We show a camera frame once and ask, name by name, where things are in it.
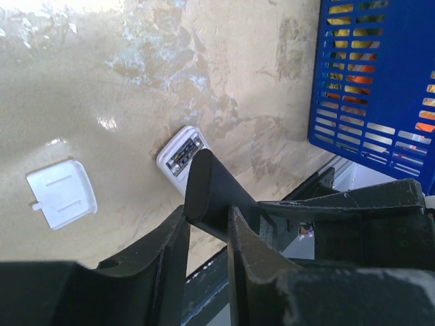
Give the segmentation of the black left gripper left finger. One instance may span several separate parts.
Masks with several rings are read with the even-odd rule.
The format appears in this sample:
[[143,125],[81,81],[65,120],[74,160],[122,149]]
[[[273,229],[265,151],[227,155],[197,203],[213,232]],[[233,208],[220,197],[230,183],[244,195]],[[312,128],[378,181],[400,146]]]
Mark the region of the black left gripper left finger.
[[89,269],[75,261],[1,263],[2,325],[179,325],[190,226],[183,206]]

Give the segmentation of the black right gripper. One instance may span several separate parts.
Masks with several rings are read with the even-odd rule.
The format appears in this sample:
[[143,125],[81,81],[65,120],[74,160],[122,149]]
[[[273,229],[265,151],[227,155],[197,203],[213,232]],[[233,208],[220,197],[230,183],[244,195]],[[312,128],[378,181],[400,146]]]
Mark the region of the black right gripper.
[[434,216],[414,179],[259,205],[273,217],[311,224],[315,259],[434,261]]

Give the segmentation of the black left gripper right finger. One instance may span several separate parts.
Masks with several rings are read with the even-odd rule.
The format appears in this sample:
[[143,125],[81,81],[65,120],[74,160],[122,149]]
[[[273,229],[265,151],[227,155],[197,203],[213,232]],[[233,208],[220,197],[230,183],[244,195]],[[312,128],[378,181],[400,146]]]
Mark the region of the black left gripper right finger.
[[228,212],[232,325],[433,325],[434,273],[297,263]]

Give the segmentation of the white battery cover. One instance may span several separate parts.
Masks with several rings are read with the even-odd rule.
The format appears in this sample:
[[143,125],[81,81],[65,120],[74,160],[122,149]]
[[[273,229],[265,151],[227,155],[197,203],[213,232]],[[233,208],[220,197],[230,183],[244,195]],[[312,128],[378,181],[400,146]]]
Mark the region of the white battery cover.
[[77,160],[63,160],[40,168],[27,174],[26,179],[35,197],[32,209],[40,210],[53,230],[97,212],[90,179]]

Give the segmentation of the white remote control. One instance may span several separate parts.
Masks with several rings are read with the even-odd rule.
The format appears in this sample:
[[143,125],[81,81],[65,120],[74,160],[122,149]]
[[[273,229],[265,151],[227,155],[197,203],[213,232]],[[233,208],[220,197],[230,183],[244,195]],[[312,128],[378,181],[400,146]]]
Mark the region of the white remote control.
[[185,197],[190,165],[201,149],[210,149],[195,126],[184,126],[157,155],[156,164],[176,190]]

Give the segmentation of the black remote control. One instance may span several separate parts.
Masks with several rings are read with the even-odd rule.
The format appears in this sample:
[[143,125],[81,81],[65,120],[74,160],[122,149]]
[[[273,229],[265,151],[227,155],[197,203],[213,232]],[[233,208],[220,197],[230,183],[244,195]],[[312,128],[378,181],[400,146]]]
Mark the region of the black remote control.
[[184,212],[186,220],[218,238],[228,241],[228,212],[239,208],[250,228],[260,231],[262,214],[257,202],[209,149],[193,157],[188,175]]

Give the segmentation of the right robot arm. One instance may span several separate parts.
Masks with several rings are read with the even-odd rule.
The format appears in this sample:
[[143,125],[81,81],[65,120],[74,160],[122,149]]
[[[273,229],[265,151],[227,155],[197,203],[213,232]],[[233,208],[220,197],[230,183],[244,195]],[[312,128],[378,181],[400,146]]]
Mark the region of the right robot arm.
[[317,259],[434,269],[434,212],[426,208],[421,184],[414,179],[259,205],[273,217],[311,224]]

